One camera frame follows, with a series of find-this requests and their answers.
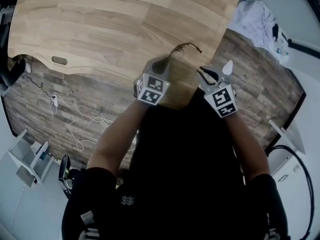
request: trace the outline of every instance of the black t-shirt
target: black t-shirt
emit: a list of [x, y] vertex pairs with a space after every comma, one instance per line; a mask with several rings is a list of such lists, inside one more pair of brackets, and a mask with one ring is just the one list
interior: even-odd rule
[[103, 168], [74, 182], [62, 221], [77, 240], [92, 212], [101, 239], [130, 237], [287, 239], [276, 183], [259, 175], [244, 184], [225, 122], [198, 90], [182, 111], [146, 113], [124, 184]]

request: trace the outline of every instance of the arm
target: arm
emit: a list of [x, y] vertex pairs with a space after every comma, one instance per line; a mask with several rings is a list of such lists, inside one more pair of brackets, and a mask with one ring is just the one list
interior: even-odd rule
[[100, 167], [116, 175], [147, 109], [147, 104], [134, 101], [100, 137], [87, 169]]
[[224, 118], [233, 139], [233, 146], [240, 160], [247, 182], [261, 174], [270, 174], [268, 158], [238, 113]]

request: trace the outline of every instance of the white cable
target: white cable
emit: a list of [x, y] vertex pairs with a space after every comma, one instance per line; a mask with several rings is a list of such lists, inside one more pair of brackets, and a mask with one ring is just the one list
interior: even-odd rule
[[[53, 94], [51, 94], [48, 90], [43, 90], [43, 91], [39, 94], [39, 96], [38, 96], [37, 98], [26, 98], [26, 97], [22, 97], [22, 96], [19, 96], [19, 95], [17, 95], [17, 94], [14, 94], [13, 92], [11, 92], [11, 94], [13, 94], [14, 96], [17, 96], [17, 97], [19, 97], [19, 98], [29, 100], [29, 101], [37, 101], [37, 100], [40, 98], [41, 94], [44, 93], [44, 92], [46, 92], [49, 96], [57, 95], [58, 97], [60, 97], [61, 100], [63, 100], [63, 102], [64, 102], [68, 107], [74, 107], [82, 116], [87, 117], [88, 119], [90, 119], [89, 122], [85, 122], [85, 121], [82, 121], [82, 120], [79, 120], [79, 119], [75, 119], [75, 120], [73, 120], [71, 123], [68, 124], [68, 128], [69, 128], [69, 130], [70, 130], [70, 132], [71, 132], [71, 135], [72, 135], [72, 137], [76, 140], [76, 144], [75, 144], [75, 145], [76, 145], [76, 148], [77, 148], [80, 152], [82, 152], [82, 151], [85, 150], [85, 146], [83, 145], [83, 142], [90, 142], [90, 143], [93, 143], [93, 144], [97, 144], [97, 142], [92, 141], [92, 140], [89, 140], [89, 139], [84, 139], [84, 140], [79, 140], [79, 139], [77, 139], [77, 138], [74, 136], [74, 133], [72, 132], [72, 130], [71, 130], [71, 128], [70, 128], [70, 126], [71, 126], [75, 121], [80, 122], [80, 123], [83, 123], [83, 124], [86, 124], [86, 125], [89, 125], [91, 122], [104, 122], [104, 123], [105, 123], [105, 128], [104, 128], [104, 130], [106, 130], [106, 129], [111, 125], [111, 123], [114, 122], [114, 121], [112, 121], [111, 119], [105, 118], [104, 116], [96, 116], [95, 118], [91, 118], [90, 116], [81, 113], [80, 110], [77, 108], [77, 103], [76, 103], [76, 102], [74, 102], [73, 105], [70, 105], [70, 104], [68, 104], [68, 103], [67, 103], [58, 93], [56, 93], [56, 92], [54, 92]], [[54, 112], [54, 111], [52, 110], [53, 104], [54, 104], [54, 101], [52, 100], [52, 103], [51, 103], [51, 106], [50, 106], [50, 110], [51, 110], [51, 112], [52, 112], [53, 114], [56, 114], [56, 113], [58, 112], [58, 107], [56, 107], [56, 111]]]

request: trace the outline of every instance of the wooden floor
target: wooden floor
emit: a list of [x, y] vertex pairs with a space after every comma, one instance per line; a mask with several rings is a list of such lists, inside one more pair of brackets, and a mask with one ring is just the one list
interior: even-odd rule
[[[266, 51], [253, 47], [249, 40], [231, 30], [226, 31], [212, 63], [222, 68], [229, 60], [234, 64], [231, 83], [237, 91], [239, 112], [265, 148], [276, 136], [268, 119], [283, 126], [303, 91], [288, 70], [279, 66]], [[117, 76], [66, 75], [49, 70], [36, 59], [32, 60], [32, 73], [28, 76], [38, 84], [43, 82], [44, 89], [57, 92], [69, 105], [77, 102], [78, 109], [92, 118], [103, 116], [114, 120], [134, 100], [132, 83], [125, 79], [119, 83]], [[83, 168], [95, 145], [86, 141], [85, 149], [78, 151], [68, 125], [74, 119], [90, 120], [61, 99], [57, 113], [53, 114], [51, 99], [44, 93], [36, 101], [16, 96], [36, 99], [40, 93], [30, 80], [20, 78], [4, 97], [13, 130], [20, 134], [27, 128], [30, 142], [48, 140], [54, 156], [61, 158], [69, 154], [72, 165]], [[74, 122], [71, 129], [78, 140], [96, 142], [105, 126], [103, 122], [89, 125]], [[129, 151], [122, 167], [129, 166], [131, 155]]]

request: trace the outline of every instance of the wooden tabletop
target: wooden tabletop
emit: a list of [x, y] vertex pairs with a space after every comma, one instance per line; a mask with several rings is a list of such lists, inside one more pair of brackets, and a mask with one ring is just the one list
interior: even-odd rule
[[196, 69], [215, 54], [238, 0], [18, 0], [8, 55], [33, 56], [64, 74], [134, 80], [147, 61], [185, 42], [162, 103], [182, 108], [199, 85]]

